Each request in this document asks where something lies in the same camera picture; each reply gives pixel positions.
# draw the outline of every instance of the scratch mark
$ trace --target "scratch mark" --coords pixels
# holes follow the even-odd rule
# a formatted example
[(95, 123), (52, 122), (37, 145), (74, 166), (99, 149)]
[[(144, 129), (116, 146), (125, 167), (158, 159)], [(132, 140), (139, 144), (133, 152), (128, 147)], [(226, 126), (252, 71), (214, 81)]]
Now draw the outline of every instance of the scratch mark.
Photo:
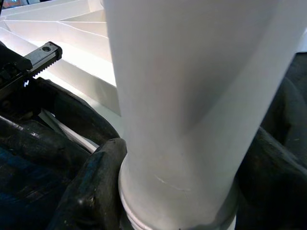
[(162, 179), (161, 179), (160, 177), (158, 177), (157, 175), (154, 175), (154, 176), (155, 176), (155, 178), (156, 178), (158, 181), (160, 181), (160, 182), (163, 183), (163, 184), (166, 184), (166, 185), (170, 186), (171, 188), (174, 188), (174, 189), (179, 190), (179, 191), (187, 191), (187, 192), (191, 191), (189, 188), (178, 188), (178, 187), (176, 187), (176, 186), (174, 186), (174, 185), (171, 185), (171, 184), (169, 184), (168, 182), (162, 180)]

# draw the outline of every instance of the white cylinder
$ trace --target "white cylinder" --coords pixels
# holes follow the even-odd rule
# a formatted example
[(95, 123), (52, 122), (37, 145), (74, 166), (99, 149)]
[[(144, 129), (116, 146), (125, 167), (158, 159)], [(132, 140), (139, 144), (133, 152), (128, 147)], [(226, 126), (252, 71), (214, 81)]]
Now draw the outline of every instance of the white cylinder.
[(305, 30), (307, 1), (104, 7), (128, 145), (119, 188), (134, 228), (227, 229), (235, 173)]

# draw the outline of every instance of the white plastic pipe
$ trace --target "white plastic pipe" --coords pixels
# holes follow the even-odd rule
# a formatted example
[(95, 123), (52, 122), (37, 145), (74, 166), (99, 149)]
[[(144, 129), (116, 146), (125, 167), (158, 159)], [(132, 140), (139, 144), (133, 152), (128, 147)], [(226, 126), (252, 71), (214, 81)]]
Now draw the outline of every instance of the white plastic pipe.
[(105, 0), (136, 230), (234, 229), (234, 176), (307, 25), (306, 0)]

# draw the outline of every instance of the white plastic tube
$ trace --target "white plastic tube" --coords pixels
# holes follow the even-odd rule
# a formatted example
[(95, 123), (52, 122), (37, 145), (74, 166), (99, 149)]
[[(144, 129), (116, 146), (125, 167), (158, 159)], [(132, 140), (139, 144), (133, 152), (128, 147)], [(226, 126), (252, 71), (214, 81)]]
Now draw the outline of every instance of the white plastic tube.
[(133, 227), (227, 229), (235, 173), (305, 30), (307, 1), (104, 7), (128, 145), (119, 189)]

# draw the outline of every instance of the black fabric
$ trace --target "black fabric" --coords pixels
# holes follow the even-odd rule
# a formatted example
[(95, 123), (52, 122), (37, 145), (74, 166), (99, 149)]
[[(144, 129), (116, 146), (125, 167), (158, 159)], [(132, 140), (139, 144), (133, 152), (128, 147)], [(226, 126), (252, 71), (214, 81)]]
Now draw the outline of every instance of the black fabric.
[(238, 170), (237, 230), (307, 229), (307, 53), (290, 65)]

